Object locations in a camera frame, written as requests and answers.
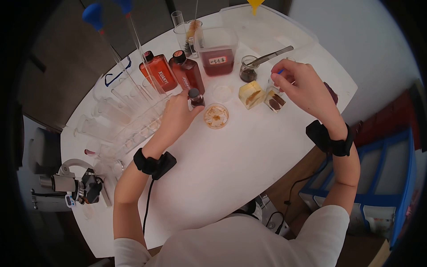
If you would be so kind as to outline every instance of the hand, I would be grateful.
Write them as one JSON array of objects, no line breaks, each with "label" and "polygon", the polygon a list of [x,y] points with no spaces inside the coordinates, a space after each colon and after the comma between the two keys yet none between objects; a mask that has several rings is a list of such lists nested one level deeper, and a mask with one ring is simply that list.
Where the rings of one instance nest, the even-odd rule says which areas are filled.
[{"label": "hand", "polygon": [[204,106],[197,106],[192,111],[188,109],[188,90],[183,90],[180,94],[172,96],[166,102],[160,128],[157,136],[171,146],[190,127],[194,118],[205,109]]},{"label": "hand", "polygon": [[310,64],[282,59],[274,65],[271,73],[275,85],[298,107],[319,119],[330,132],[332,139],[342,135],[347,137],[347,128],[332,96]]}]

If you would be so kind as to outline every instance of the white shirt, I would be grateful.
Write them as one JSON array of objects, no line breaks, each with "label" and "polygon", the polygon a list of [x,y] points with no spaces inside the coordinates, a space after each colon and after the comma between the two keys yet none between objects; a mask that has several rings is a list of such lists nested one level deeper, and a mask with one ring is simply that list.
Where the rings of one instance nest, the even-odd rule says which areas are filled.
[{"label": "white shirt", "polygon": [[274,234],[257,219],[228,217],[166,240],[151,257],[139,242],[114,240],[115,264],[136,266],[335,266],[350,218],[328,205],[313,212],[294,240]]}]

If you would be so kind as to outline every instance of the yellow funnel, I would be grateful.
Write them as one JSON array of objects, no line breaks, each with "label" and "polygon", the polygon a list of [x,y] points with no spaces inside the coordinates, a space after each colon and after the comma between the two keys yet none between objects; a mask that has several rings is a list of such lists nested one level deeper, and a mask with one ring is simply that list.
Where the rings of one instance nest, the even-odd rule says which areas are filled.
[{"label": "yellow funnel", "polygon": [[252,6],[252,14],[257,15],[257,8],[262,4],[264,0],[248,0],[248,3]]}]

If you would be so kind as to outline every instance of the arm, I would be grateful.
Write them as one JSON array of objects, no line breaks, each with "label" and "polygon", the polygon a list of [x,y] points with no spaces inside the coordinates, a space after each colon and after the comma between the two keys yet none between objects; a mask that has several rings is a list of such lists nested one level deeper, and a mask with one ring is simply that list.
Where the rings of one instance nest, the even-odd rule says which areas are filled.
[{"label": "arm", "polygon": [[[203,110],[198,106],[188,109],[188,90],[173,96],[166,103],[162,124],[154,136],[142,148],[142,154],[148,158],[159,159],[190,126],[194,118]],[[139,171],[132,161],[124,171],[114,191],[113,232],[114,239],[134,239],[147,247],[142,232],[138,212],[138,200],[144,191],[148,175]]]},{"label": "arm", "polygon": [[[319,119],[332,140],[345,140],[347,127],[339,110],[310,64],[283,59],[271,70],[271,79],[302,110]],[[360,176],[360,162],[354,143],[349,157],[333,156],[335,184],[323,203],[343,207],[350,215]]]}]

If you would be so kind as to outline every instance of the black bottle cap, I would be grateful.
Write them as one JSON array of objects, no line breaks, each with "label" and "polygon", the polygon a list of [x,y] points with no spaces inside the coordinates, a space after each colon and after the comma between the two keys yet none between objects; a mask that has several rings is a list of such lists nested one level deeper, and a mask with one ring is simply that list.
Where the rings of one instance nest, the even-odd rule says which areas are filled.
[{"label": "black bottle cap", "polygon": [[187,58],[185,57],[184,51],[178,50],[173,54],[173,60],[175,60],[176,64],[184,63]]},{"label": "black bottle cap", "polygon": [[148,61],[152,61],[154,58],[153,52],[151,52],[150,50],[148,50],[147,52],[144,53],[145,59]]},{"label": "black bottle cap", "polygon": [[200,93],[199,93],[199,90],[198,90],[197,88],[191,88],[191,89],[188,91],[188,96],[189,96],[189,97],[191,97],[191,98],[195,98],[195,97],[197,97],[199,94],[200,94]]}]

